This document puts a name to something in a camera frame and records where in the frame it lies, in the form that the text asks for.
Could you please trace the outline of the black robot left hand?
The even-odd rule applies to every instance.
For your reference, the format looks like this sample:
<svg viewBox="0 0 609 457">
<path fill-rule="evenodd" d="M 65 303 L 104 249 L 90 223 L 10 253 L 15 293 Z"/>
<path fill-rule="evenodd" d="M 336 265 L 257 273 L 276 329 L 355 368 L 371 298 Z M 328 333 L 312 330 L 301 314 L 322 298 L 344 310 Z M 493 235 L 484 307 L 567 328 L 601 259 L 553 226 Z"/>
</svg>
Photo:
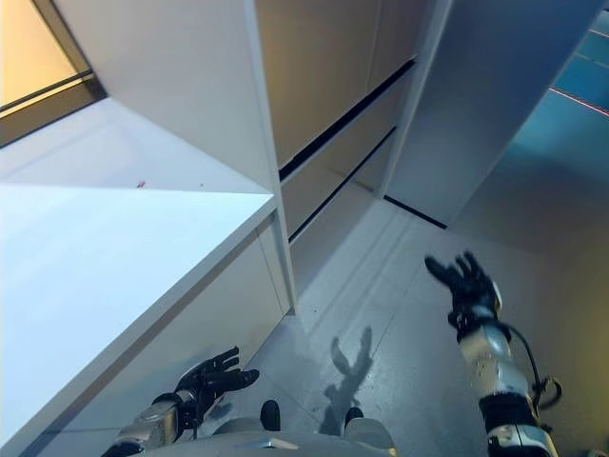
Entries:
<svg viewBox="0 0 609 457">
<path fill-rule="evenodd" d="M 175 392 L 187 392 L 199 411 L 209 410 L 225 393 L 252 386 L 260 377 L 257 369 L 238 368 L 237 347 L 191 368 L 180 378 Z"/>
</svg>

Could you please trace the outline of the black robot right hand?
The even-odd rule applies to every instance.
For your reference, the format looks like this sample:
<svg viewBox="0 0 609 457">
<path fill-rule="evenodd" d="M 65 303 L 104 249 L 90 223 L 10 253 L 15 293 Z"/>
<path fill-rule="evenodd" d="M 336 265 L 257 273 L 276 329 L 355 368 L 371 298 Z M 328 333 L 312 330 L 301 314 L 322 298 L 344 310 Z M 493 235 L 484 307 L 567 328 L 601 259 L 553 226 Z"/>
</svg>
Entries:
<svg viewBox="0 0 609 457">
<path fill-rule="evenodd" d="M 424 264 L 451 294 L 452 308 L 447 320 L 457 331 L 458 341 L 485 323 L 499 319 L 501 300 L 495 283 L 472 252 L 465 251 L 455 258 L 455 264 L 448 266 L 431 255 L 424 258 Z"/>
</svg>

